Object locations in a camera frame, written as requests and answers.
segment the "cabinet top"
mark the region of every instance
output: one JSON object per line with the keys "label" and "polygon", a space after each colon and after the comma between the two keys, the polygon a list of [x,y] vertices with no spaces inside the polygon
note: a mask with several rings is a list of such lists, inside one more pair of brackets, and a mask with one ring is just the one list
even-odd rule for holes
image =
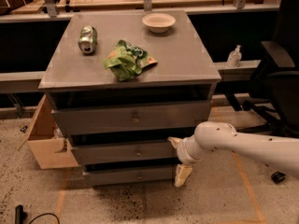
{"label": "cabinet top", "polygon": [[[41,90],[88,90],[130,88],[217,82],[221,79],[200,37],[184,11],[169,10],[176,23],[165,33],[155,34],[142,23],[148,12],[77,14],[69,22],[55,50]],[[93,26],[97,33],[97,48],[85,55],[79,49],[81,29]],[[145,69],[140,76],[119,82],[103,66],[103,60],[119,40],[128,41],[154,57],[158,64]]]}

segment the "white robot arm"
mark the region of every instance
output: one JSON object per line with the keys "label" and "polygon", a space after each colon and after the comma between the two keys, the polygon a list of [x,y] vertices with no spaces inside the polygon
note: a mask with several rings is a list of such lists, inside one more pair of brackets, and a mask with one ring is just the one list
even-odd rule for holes
{"label": "white robot arm", "polygon": [[191,137],[170,137],[182,162],[177,169],[176,186],[181,186],[191,172],[193,164],[202,159],[204,150],[228,149],[263,162],[287,175],[299,177],[299,139],[253,133],[238,133],[228,123],[200,123]]}

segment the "drawer handle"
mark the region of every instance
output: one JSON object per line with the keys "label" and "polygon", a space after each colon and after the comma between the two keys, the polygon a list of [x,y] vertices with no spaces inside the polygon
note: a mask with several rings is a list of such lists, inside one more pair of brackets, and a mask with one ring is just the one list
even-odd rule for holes
{"label": "drawer handle", "polygon": [[138,150],[138,151],[136,152],[136,156],[137,156],[137,157],[141,157],[141,155],[142,155],[141,151]]}
{"label": "drawer handle", "polygon": [[138,173],[138,174],[137,174],[137,179],[138,179],[138,180],[141,180],[141,179],[142,179],[142,174],[141,174],[141,173]]}
{"label": "drawer handle", "polygon": [[132,113],[132,122],[133,123],[138,123],[140,121],[140,117],[138,112],[133,112]]}

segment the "crumpled bag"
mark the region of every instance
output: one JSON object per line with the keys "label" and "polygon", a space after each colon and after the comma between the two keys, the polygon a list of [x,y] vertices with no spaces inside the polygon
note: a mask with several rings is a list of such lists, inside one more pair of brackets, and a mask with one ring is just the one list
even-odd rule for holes
{"label": "crumpled bag", "polygon": [[137,77],[144,67],[156,63],[147,51],[124,40],[120,40],[104,59],[105,69],[110,69],[119,81]]}

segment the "white bowl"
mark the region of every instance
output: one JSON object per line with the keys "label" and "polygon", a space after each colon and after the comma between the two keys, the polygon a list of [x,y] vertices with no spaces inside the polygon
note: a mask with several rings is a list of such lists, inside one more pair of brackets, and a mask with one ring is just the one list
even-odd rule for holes
{"label": "white bowl", "polygon": [[176,19],[164,13],[151,13],[143,17],[142,22],[149,27],[153,33],[164,33],[175,24]]}

